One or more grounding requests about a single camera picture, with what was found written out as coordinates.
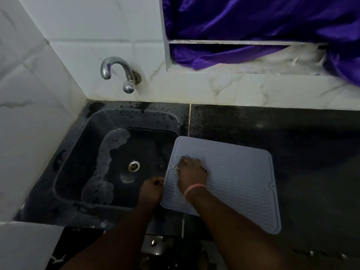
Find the person's left arm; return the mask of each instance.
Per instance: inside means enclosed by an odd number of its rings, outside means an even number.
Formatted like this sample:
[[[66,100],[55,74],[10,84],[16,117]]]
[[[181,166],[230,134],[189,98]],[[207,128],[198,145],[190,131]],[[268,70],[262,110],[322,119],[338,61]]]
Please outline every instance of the person's left arm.
[[[136,269],[146,229],[162,198],[163,181],[161,177],[144,181],[137,206],[113,229],[70,259],[61,270]]]

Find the satin fabric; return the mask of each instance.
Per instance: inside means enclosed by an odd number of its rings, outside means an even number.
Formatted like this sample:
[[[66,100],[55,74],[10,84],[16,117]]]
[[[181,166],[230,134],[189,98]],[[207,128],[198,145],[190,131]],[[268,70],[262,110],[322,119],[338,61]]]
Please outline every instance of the satin fabric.
[[[163,12],[169,40],[327,42],[325,68],[360,86],[360,0],[163,0]],[[170,51],[197,70],[283,48],[173,44]]]

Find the black granite countertop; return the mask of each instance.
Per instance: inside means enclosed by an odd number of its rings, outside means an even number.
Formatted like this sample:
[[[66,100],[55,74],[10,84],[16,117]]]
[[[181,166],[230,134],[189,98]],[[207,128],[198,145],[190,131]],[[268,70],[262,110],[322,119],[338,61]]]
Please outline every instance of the black granite countertop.
[[[114,106],[165,108],[183,117],[181,135],[188,135],[189,105],[93,103],[80,115],[81,125],[77,121],[64,141],[74,142],[71,132],[79,134],[89,112]],[[293,248],[360,255],[359,117],[358,111],[192,104],[189,135],[271,153],[282,225],[279,241]],[[125,213],[112,207],[64,203],[52,196],[51,177],[70,147],[59,147],[16,220],[108,229]],[[164,214],[164,210],[156,210],[148,233],[180,236],[182,214]],[[200,218],[184,218],[185,238],[211,239]]]

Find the drying mat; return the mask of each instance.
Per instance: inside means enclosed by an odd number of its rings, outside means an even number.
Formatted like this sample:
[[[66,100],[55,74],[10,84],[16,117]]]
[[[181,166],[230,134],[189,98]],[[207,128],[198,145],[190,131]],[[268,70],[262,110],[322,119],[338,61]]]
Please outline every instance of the drying mat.
[[[266,232],[280,232],[278,197],[268,151],[179,136],[167,167],[161,205],[199,216],[190,204],[185,203],[177,187],[174,166],[185,155],[200,159],[209,171],[207,188],[213,195]]]

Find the wristband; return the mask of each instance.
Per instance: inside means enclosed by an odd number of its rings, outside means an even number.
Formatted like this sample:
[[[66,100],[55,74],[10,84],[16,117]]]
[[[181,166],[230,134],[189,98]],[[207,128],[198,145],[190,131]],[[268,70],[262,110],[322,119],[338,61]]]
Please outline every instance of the wristband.
[[[193,185],[189,186],[189,187],[186,189],[186,191],[184,192],[184,198],[186,199],[186,195],[188,194],[188,192],[189,192],[190,190],[192,190],[192,189],[194,189],[194,188],[198,188],[198,187],[200,187],[200,186],[206,187],[206,186],[203,185],[203,184],[193,184]]]

